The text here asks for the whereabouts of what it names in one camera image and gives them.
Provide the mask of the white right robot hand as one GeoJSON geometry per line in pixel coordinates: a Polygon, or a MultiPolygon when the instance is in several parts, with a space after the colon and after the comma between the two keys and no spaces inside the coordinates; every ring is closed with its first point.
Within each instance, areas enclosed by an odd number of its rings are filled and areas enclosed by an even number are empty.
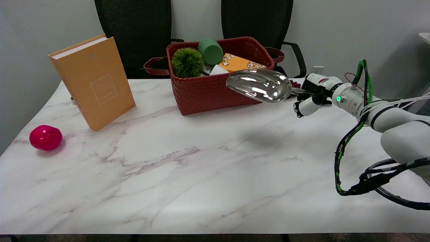
{"type": "Polygon", "coordinates": [[[297,94],[297,102],[293,104],[297,117],[310,116],[319,109],[331,107],[333,93],[342,84],[336,77],[307,75],[297,94]]]}

